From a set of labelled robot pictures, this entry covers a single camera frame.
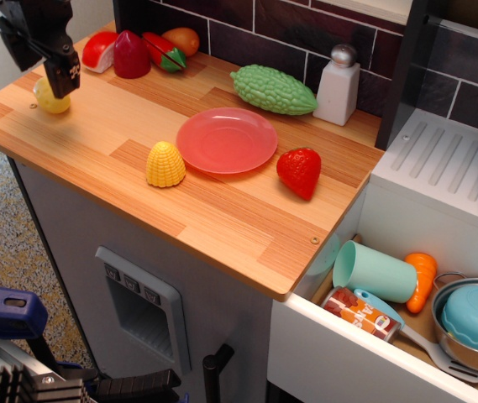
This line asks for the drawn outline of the robot base metal plate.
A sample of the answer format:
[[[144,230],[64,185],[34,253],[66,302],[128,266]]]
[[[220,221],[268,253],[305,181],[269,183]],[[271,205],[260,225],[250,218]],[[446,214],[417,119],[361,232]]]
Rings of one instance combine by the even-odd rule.
[[[67,379],[0,339],[0,402],[93,402],[82,375]]]

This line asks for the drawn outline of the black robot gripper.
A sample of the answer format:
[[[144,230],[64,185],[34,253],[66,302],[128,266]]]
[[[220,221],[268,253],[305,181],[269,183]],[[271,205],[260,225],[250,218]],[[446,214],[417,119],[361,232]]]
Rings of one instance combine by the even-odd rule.
[[[55,98],[80,87],[81,64],[66,28],[69,1],[0,1],[0,37],[15,65],[26,71],[45,59]]]

